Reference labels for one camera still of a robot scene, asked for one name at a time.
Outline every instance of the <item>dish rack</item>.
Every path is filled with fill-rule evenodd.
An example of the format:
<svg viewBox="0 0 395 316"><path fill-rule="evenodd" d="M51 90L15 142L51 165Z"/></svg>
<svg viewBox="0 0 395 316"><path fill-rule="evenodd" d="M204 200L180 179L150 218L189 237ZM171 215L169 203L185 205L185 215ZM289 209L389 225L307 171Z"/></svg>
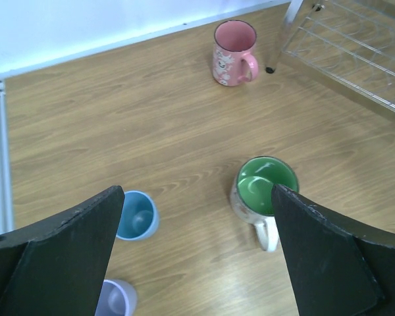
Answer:
<svg viewBox="0 0 395 316"><path fill-rule="evenodd" d="M291 1L267 72L281 59L374 111L395 114L395 0L325 0L304 10L307 2Z"/></svg>

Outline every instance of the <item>wooden surface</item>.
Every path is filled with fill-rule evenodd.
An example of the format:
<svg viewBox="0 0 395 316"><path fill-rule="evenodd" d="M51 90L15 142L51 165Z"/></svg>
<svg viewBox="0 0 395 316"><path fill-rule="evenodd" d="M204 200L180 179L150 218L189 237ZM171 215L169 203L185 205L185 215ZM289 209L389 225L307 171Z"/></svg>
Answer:
<svg viewBox="0 0 395 316"><path fill-rule="evenodd" d="M285 65L263 72L286 7L241 16L259 32L260 77L211 77L215 24L8 81L18 227L112 184L143 190L161 224L116 240L107 277L138 291L136 315L297 315L282 250L259 249L227 193L256 155L283 159L301 193L395 232L395 123Z"/></svg>

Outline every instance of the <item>white backdrop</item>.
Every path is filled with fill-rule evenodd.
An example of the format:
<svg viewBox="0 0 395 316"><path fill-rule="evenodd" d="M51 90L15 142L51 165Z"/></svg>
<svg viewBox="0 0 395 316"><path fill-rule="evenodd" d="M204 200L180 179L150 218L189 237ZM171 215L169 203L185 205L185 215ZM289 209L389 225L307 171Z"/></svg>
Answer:
<svg viewBox="0 0 395 316"><path fill-rule="evenodd" d="M284 2L0 0L0 76L20 74Z"/></svg>

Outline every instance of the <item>mug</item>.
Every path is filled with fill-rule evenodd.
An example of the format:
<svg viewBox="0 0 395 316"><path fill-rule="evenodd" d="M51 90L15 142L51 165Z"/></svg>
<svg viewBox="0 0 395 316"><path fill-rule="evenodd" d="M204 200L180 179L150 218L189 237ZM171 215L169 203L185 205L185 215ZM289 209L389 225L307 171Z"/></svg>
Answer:
<svg viewBox="0 0 395 316"><path fill-rule="evenodd" d="M284 161L269 156L255 157L242 165L230 193L233 211L255 226L261 248L269 252L275 251L279 242L271 203L274 184L299 190L296 174Z"/></svg>
<svg viewBox="0 0 395 316"><path fill-rule="evenodd" d="M143 240L155 234L158 226L158 210L150 196L141 191L125 192L116 237L129 241Z"/></svg>
<svg viewBox="0 0 395 316"><path fill-rule="evenodd" d="M132 316L137 303L132 285L123 280L104 280L95 316Z"/></svg>
<svg viewBox="0 0 395 316"><path fill-rule="evenodd" d="M237 86L256 79L259 68L252 55L256 37L255 29L244 21L229 20L218 25L214 34L212 69L217 82Z"/></svg>

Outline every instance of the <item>pink mug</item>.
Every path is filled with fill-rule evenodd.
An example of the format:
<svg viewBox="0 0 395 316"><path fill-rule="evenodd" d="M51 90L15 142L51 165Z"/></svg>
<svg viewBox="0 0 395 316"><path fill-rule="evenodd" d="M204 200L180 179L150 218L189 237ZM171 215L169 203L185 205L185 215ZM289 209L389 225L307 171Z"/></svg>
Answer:
<svg viewBox="0 0 395 316"><path fill-rule="evenodd" d="M215 30L213 49L214 79L224 86L237 86L255 80L258 73L256 58L256 31L247 22L229 20Z"/></svg>

